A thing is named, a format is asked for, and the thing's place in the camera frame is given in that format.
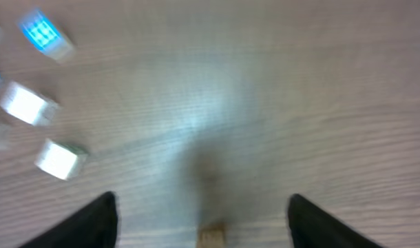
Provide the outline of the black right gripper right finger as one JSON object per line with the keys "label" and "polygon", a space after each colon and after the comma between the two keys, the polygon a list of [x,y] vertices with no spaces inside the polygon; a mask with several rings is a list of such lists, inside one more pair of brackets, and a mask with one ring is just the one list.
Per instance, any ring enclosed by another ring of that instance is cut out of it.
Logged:
{"label": "black right gripper right finger", "polygon": [[301,194],[293,194],[286,210],[294,248],[381,248]]}

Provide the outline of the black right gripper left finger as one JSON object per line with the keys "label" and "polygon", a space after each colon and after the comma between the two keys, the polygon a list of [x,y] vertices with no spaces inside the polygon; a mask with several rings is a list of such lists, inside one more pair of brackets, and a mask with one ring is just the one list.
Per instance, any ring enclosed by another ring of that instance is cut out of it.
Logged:
{"label": "black right gripper left finger", "polygon": [[113,192],[105,192],[21,248],[115,248],[118,212]]}

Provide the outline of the wooden block red side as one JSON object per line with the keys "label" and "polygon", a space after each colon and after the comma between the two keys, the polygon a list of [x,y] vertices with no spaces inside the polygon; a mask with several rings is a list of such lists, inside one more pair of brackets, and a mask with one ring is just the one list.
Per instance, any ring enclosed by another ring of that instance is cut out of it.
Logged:
{"label": "wooden block red side", "polygon": [[73,143],[46,139],[34,164],[43,172],[60,180],[69,180],[79,174],[88,152]]}

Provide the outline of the wooden block green side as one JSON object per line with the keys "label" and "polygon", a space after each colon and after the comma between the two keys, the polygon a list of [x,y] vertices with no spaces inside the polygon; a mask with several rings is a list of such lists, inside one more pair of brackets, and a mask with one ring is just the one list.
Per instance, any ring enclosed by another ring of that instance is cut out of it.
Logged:
{"label": "wooden block green side", "polygon": [[196,248],[225,248],[225,231],[223,223],[203,227],[197,233]]}

